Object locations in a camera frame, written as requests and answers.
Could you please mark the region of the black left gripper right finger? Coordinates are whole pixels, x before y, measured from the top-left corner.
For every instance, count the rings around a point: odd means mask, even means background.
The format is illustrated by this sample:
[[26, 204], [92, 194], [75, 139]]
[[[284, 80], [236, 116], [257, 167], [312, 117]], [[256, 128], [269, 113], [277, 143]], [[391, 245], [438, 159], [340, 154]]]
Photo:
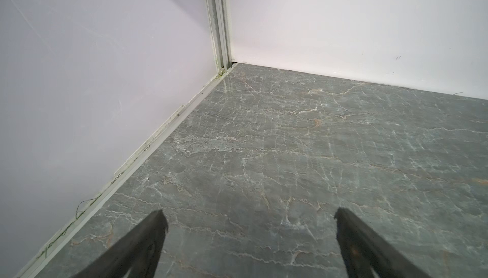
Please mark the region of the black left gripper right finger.
[[349, 277], [428, 277], [348, 208], [338, 208], [336, 239]]

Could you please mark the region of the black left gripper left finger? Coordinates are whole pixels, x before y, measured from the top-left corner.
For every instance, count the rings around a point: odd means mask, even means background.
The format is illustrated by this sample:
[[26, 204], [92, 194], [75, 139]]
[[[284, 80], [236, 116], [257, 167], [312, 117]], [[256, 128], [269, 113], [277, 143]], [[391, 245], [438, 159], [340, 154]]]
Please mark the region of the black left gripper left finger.
[[152, 278], [169, 231], [163, 211], [156, 210], [75, 277]]

